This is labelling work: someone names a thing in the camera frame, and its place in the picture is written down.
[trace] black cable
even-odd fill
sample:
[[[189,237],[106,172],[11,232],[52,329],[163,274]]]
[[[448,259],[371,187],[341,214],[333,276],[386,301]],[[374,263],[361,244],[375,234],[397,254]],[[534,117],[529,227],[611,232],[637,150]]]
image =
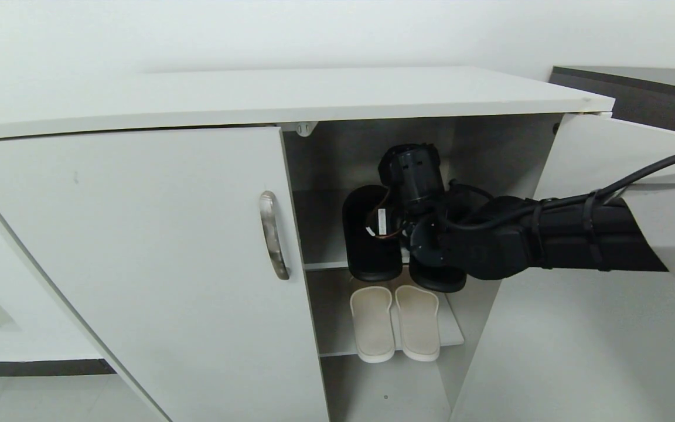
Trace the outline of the black cable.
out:
[[[458,186],[458,187],[461,187],[462,189],[470,190],[473,193],[481,195],[482,197],[486,198],[487,200],[493,200],[493,195],[491,195],[487,190],[475,187],[473,185],[466,185],[464,183],[459,183],[455,179],[450,180],[449,185],[450,186]]]
[[[670,157],[663,158],[662,160],[656,161],[651,165],[645,166],[644,168],[635,171],[629,176],[617,180],[616,182],[613,182],[612,184],[606,186],[605,188],[598,190],[598,192],[595,194],[595,199],[603,199],[605,197],[608,197],[614,192],[617,192],[617,190],[624,189],[625,187],[629,186],[630,184],[633,184],[634,182],[637,182],[643,177],[647,177],[650,174],[656,173],[657,171],[661,171],[664,168],[667,168],[668,166],[672,165],[675,165],[675,154]],[[555,199],[544,204],[543,209],[544,210],[554,209],[560,208],[561,206],[570,206],[570,205],[577,205],[579,203],[584,203],[585,200],[587,200],[587,198],[589,197],[589,195],[590,194],[584,194],[573,197]],[[510,211],[509,213],[502,214],[501,216],[493,220],[489,220],[485,223],[457,224],[455,222],[449,221],[449,219],[447,219],[444,209],[439,208],[437,209],[437,218],[439,218],[439,221],[442,222],[442,224],[444,224],[447,227],[454,228],[455,230],[487,230],[494,227],[498,227],[499,225],[512,221],[514,219],[519,219],[520,217],[527,216],[528,214],[532,213],[535,210],[536,210],[535,205],[525,206],[523,208]]]

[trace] cabinet top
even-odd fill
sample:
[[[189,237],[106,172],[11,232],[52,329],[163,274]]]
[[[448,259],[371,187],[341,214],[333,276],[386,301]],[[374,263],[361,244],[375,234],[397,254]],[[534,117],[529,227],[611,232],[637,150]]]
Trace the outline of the cabinet top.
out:
[[[612,108],[612,98],[465,66],[174,72],[0,82],[0,138]]]

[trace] white wall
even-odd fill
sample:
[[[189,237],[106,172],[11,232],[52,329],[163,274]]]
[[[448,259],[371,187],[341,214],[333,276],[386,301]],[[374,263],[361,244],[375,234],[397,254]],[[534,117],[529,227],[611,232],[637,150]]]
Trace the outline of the white wall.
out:
[[[0,83],[403,64],[471,64],[541,80],[553,64],[675,67],[675,2],[0,2]],[[0,333],[11,358],[94,353],[58,325],[62,315],[44,305],[35,281],[13,270],[0,283],[17,286],[0,290],[2,300],[40,315],[26,324],[8,309],[22,323],[19,339],[32,340],[24,347]]]
[[[0,331],[0,361],[101,357],[1,236],[0,305],[13,319]]]

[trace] label sticker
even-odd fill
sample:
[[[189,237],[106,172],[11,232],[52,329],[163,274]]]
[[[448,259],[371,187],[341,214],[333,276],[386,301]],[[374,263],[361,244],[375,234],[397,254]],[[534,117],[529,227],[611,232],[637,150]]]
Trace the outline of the label sticker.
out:
[[[380,236],[387,235],[387,211],[384,208],[379,208],[377,211],[377,218],[379,219],[377,228],[380,232]]]

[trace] dark baseboard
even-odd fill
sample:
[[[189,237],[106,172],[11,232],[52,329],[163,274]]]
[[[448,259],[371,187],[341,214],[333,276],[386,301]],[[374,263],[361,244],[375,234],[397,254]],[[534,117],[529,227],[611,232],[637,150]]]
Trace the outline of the dark baseboard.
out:
[[[651,80],[635,79],[614,74],[605,74],[602,72],[593,72],[592,70],[571,69],[570,67],[554,66],[551,74],[559,74],[571,77],[581,77],[584,79],[596,80],[604,83],[613,83],[621,86],[632,86],[633,88],[654,91],[654,93],[667,94],[675,96],[675,85],[654,82]]]
[[[103,359],[0,362],[0,377],[95,376],[115,373]]]

